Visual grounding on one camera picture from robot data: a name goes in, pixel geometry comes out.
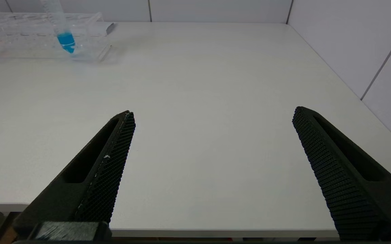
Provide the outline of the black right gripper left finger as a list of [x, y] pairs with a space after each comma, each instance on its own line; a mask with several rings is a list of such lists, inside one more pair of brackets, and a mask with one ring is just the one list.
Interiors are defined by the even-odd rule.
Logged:
[[15, 219], [17, 234], [45, 221], [110, 223], [135, 128], [133, 112], [111, 118]]

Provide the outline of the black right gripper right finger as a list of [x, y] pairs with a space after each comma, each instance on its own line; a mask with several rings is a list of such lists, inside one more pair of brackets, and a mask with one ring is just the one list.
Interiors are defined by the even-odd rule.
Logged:
[[316, 111], [292, 124], [340, 239], [391, 239], [391, 173]]

